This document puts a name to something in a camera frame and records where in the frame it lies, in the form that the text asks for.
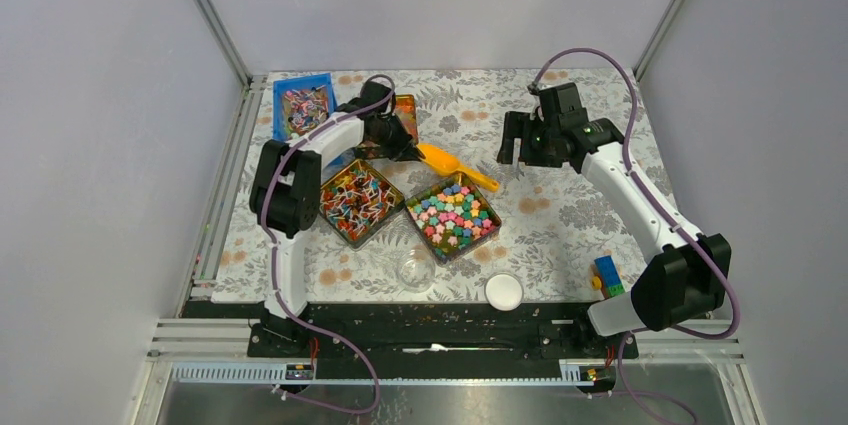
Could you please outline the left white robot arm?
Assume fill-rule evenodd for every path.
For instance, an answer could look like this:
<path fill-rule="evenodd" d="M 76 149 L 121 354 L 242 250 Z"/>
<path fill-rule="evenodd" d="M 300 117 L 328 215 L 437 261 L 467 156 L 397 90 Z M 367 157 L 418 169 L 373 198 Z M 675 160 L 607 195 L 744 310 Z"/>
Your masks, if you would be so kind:
<path fill-rule="evenodd" d="M 271 337 L 285 355 L 304 352 L 310 330 L 317 329 L 299 315 L 308 303 L 305 232 L 319 212 L 324 168 L 364 141 L 378 145 L 393 161 L 419 161 L 423 157 L 395 114 L 395 107 L 394 93 L 370 105 L 358 97 L 305 136 L 288 142 L 270 140 L 262 148 L 249 205 L 270 241 L 265 308 L 286 318 L 275 325 Z"/>

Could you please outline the orange plastic scoop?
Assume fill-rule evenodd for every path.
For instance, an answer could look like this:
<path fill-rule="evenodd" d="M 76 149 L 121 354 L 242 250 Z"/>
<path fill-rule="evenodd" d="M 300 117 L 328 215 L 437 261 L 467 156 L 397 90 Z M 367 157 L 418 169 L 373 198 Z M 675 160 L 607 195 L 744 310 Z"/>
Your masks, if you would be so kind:
<path fill-rule="evenodd" d="M 497 192 L 500 189 L 498 181 L 464 165 L 457 157 L 441 148 L 427 143 L 419 143 L 417 149 L 422 155 L 421 161 L 440 176 L 463 173 L 485 190 Z"/>

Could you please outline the clear plastic jar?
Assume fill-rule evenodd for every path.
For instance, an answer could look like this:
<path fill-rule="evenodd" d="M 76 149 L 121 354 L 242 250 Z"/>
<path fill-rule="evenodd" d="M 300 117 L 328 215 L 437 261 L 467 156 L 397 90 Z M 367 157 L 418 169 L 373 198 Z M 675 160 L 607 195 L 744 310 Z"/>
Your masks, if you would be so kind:
<path fill-rule="evenodd" d="M 407 291 L 423 293 L 435 282 L 436 262 L 425 248 L 416 246 L 401 258 L 395 267 L 395 275 Z"/>

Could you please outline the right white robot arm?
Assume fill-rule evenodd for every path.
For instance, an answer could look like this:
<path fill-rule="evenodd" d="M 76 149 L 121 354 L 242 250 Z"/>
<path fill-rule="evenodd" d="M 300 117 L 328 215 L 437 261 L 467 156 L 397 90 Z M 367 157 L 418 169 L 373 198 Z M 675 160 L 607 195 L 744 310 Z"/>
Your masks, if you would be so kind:
<path fill-rule="evenodd" d="M 588 320 L 573 331 L 577 350 L 597 357 L 613 335 L 662 331 L 720 308 L 728 295 L 728 241 L 703 234 L 660 196 L 630 159 L 618 128 L 589 118 L 575 84 L 529 91 L 538 104 L 506 113 L 497 162 L 570 165 L 611 204 L 647 263 L 629 291 L 589 307 Z"/>

